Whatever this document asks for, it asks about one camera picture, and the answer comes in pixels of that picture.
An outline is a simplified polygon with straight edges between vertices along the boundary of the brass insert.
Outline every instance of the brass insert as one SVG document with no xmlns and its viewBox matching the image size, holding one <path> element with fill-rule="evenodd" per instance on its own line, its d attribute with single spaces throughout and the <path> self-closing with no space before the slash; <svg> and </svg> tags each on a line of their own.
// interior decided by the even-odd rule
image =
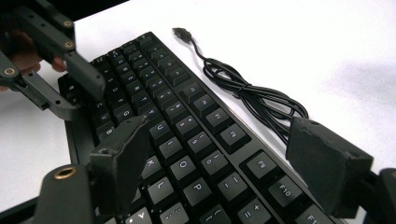
<svg viewBox="0 0 396 224">
<path fill-rule="evenodd" d="M 6 73 L 6 75 L 14 75 L 15 74 L 15 70 L 12 68 L 6 68 L 6 70 L 4 70 L 4 73 Z"/>
<path fill-rule="evenodd" d="M 74 175 L 76 172 L 77 172 L 77 169 L 74 166 L 65 167 L 62 170 L 56 172 L 53 177 L 55 179 L 66 179 L 66 178 Z"/>
<path fill-rule="evenodd" d="M 67 49 L 71 49 L 74 47 L 74 44 L 72 41 L 67 41 L 66 43 L 64 43 L 64 47 Z"/>
<path fill-rule="evenodd" d="M 64 21 L 64 27 L 71 27 L 73 25 L 73 22 L 71 21 Z"/>
</svg>

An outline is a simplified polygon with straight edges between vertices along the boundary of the keyboard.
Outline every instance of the keyboard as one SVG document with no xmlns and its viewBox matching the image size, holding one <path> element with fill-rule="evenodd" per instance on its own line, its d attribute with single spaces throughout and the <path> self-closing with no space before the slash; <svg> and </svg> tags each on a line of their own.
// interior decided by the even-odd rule
<svg viewBox="0 0 396 224">
<path fill-rule="evenodd" d="M 92 65 L 106 79 L 102 102 L 69 75 L 58 80 L 82 110 L 65 122 L 72 162 L 88 165 L 123 121 L 148 117 L 148 159 L 126 223 L 345 223 L 326 216 L 289 166 L 154 33 Z"/>
</svg>

